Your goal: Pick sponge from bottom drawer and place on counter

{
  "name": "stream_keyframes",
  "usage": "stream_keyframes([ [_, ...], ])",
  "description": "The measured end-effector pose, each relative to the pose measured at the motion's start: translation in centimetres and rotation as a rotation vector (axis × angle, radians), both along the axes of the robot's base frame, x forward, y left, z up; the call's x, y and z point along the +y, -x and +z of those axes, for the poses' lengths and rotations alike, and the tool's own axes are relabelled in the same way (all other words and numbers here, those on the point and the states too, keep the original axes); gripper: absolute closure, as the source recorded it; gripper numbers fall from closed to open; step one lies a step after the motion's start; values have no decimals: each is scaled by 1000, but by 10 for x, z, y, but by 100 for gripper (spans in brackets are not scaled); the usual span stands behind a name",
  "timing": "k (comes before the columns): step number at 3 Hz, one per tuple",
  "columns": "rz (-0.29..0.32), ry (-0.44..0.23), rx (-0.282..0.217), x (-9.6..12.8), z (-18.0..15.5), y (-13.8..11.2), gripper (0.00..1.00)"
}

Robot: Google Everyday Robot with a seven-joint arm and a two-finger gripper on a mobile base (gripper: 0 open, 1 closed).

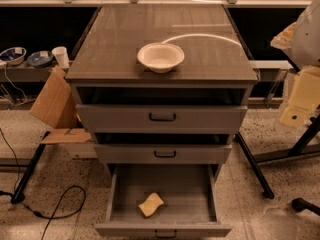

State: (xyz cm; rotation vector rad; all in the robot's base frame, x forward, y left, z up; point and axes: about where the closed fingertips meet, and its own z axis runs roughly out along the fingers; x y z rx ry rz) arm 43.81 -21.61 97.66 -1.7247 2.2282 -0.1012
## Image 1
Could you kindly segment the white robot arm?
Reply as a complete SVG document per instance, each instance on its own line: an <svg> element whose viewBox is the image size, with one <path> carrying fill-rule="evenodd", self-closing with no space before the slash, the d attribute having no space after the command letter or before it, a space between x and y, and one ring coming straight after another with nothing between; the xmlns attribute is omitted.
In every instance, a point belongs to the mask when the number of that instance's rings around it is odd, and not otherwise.
<svg viewBox="0 0 320 240"><path fill-rule="evenodd" d="M298 128L320 105L320 0L313 0L296 22L272 39L271 46L299 69L279 116L281 124Z"/></svg>

